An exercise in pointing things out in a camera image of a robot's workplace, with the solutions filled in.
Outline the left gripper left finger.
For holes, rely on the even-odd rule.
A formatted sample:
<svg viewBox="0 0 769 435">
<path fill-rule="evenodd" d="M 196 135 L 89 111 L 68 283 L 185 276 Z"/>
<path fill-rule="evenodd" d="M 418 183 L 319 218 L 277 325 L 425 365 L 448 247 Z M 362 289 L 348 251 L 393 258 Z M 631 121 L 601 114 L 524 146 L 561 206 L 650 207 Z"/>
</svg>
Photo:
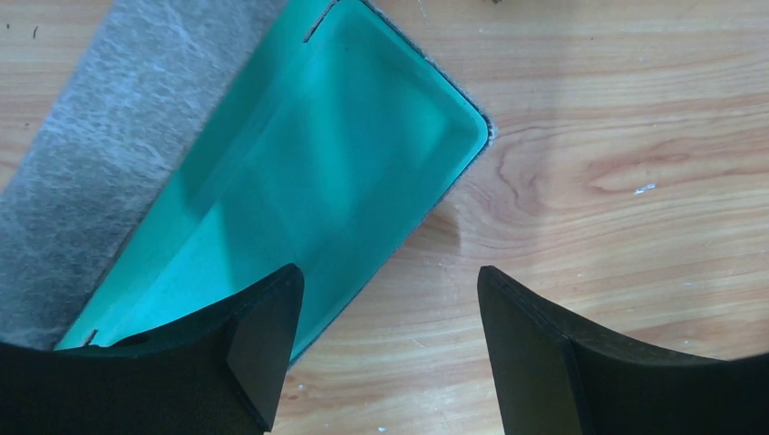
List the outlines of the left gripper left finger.
<svg viewBox="0 0 769 435">
<path fill-rule="evenodd" d="M 288 264 L 109 347 L 1 347 L 4 434 L 262 434 L 272 429 L 304 290 Z"/>
</svg>

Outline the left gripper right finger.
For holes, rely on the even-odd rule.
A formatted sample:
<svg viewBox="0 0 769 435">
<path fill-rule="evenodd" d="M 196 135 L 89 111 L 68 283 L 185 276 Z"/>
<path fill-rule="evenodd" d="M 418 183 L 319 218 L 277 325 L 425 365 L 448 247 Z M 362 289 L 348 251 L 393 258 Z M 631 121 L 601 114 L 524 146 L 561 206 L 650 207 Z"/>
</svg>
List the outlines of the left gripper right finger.
<svg viewBox="0 0 769 435">
<path fill-rule="evenodd" d="M 644 343 L 483 266 L 477 292 L 508 434 L 765 434 L 768 357 Z"/>
</svg>

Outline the grey glasses case green lining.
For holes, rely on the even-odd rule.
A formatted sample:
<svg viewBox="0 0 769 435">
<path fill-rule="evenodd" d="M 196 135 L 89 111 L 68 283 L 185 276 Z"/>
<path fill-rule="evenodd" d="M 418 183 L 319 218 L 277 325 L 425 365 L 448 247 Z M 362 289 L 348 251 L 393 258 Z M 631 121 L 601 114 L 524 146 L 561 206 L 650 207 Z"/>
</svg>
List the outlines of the grey glasses case green lining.
<svg viewBox="0 0 769 435">
<path fill-rule="evenodd" d="M 366 1 L 116 1 L 1 195 L 1 340 L 109 346 L 293 263 L 299 358 L 490 142 Z"/>
</svg>

